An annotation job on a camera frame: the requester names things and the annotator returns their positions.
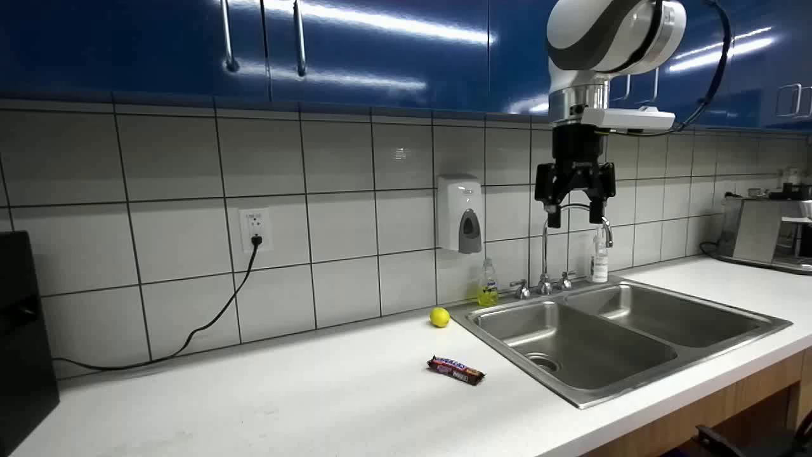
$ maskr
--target soap dispenser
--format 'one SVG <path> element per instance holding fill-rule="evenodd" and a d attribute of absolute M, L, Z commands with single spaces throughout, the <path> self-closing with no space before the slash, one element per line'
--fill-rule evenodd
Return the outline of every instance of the soap dispenser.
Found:
<path fill-rule="evenodd" d="M 482 252 L 482 186 L 475 177 L 439 177 L 435 241 L 447 252 Z"/>

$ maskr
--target toaster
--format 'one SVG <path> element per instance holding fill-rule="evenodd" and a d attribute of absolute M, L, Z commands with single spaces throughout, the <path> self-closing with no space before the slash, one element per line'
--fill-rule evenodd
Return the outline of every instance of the toaster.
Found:
<path fill-rule="evenodd" d="M 812 275 L 812 201 L 725 195 L 721 258 Z"/>

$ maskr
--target black appliance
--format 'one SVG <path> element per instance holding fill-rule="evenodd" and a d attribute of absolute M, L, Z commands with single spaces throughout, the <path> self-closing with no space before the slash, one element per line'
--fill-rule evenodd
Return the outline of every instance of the black appliance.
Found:
<path fill-rule="evenodd" d="M 57 404 L 27 234 L 0 234 L 0 457 Z"/>

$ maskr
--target stainless steel sink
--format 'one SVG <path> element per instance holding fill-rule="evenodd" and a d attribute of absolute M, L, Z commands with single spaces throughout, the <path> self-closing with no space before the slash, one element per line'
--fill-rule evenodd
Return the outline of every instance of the stainless steel sink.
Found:
<path fill-rule="evenodd" d="M 577 409 L 788 324 L 629 283 L 452 314 Z"/>

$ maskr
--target electrical outlet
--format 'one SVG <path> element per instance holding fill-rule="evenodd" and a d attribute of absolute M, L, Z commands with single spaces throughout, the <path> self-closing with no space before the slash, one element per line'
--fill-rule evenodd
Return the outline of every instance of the electrical outlet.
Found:
<path fill-rule="evenodd" d="M 251 243 L 254 236 L 261 236 L 258 253 L 272 252 L 272 211 L 269 209 L 246 209 L 237 214 L 237 222 L 241 222 L 241 241 L 246 253 L 254 252 L 254 243 Z"/>

